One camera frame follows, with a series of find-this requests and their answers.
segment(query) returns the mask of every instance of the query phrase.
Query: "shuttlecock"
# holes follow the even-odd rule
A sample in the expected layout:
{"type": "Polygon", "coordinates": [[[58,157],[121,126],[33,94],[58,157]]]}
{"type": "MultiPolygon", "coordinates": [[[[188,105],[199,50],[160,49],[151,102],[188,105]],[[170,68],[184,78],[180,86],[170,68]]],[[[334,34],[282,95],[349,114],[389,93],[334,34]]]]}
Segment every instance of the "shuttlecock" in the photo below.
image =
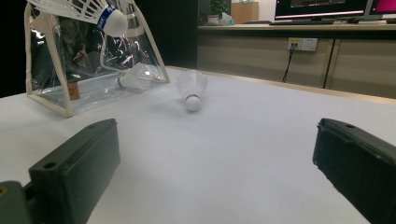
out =
{"type": "Polygon", "coordinates": [[[36,9],[79,21],[94,23],[106,34],[117,37],[126,33],[126,16],[106,0],[27,0],[36,9]]]}
{"type": "Polygon", "coordinates": [[[151,77],[158,75],[159,68],[155,65],[137,63],[120,77],[114,79],[113,84],[122,89],[146,90],[151,77]]]}
{"type": "Polygon", "coordinates": [[[196,70],[188,70],[176,79],[187,109],[191,112],[201,109],[201,96],[207,87],[207,77],[196,70]]]}

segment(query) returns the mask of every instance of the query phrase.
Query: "table surface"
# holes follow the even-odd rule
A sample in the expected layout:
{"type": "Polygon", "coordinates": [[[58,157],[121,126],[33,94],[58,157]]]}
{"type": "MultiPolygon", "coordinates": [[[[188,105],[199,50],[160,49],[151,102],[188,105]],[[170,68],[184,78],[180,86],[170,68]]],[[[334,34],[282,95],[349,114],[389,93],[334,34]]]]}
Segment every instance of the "table surface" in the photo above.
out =
{"type": "Polygon", "coordinates": [[[170,83],[69,119],[25,94],[0,99],[0,181],[27,184],[37,161],[114,118],[121,163],[88,223],[368,223],[313,164],[317,124],[338,119],[396,145],[396,101],[204,73],[203,108],[188,113],[183,70],[167,70],[170,83]]]}

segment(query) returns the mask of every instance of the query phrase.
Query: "wall outlet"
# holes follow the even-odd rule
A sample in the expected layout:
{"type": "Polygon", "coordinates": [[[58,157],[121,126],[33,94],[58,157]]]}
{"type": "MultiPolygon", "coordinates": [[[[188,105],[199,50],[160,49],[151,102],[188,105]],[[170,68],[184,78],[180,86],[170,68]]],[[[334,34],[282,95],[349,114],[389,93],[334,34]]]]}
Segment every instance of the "wall outlet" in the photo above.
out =
{"type": "Polygon", "coordinates": [[[317,38],[303,38],[301,50],[315,51],[317,49],[317,38]]]}
{"type": "Polygon", "coordinates": [[[295,45],[294,50],[301,50],[301,46],[303,44],[303,39],[299,37],[290,37],[288,49],[291,49],[292,45],[295,45]]]}

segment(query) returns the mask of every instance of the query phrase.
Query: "clear plastic bag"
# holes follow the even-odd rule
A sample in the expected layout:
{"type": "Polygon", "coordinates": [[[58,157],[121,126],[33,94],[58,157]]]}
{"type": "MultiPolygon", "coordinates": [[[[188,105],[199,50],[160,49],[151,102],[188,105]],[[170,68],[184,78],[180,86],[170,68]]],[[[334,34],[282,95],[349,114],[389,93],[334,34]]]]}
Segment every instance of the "clear plastic bag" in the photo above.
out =
{"type": "Polygon", "coordinates": [[[128,18],[121,37],[95,24],[25,9],[26,92],[64,116],[166,83],[161,55],[133,0],[109,1],[128,18]]]}

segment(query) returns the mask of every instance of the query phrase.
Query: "monitor screen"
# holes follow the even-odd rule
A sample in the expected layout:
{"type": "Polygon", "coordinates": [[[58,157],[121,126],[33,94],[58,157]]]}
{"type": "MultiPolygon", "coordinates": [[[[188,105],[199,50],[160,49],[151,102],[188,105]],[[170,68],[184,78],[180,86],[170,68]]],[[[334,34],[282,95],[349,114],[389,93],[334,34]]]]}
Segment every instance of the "monitor screen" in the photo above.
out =
{"type": "Polygon", "coordinates": [[[396,14],[396,0],[374,0],[370,15],[396,14]]]}
{"type": "Polygon", "coordinates": [[[276,0],[275,20],[362,16],[368,0],[276,0]]]}

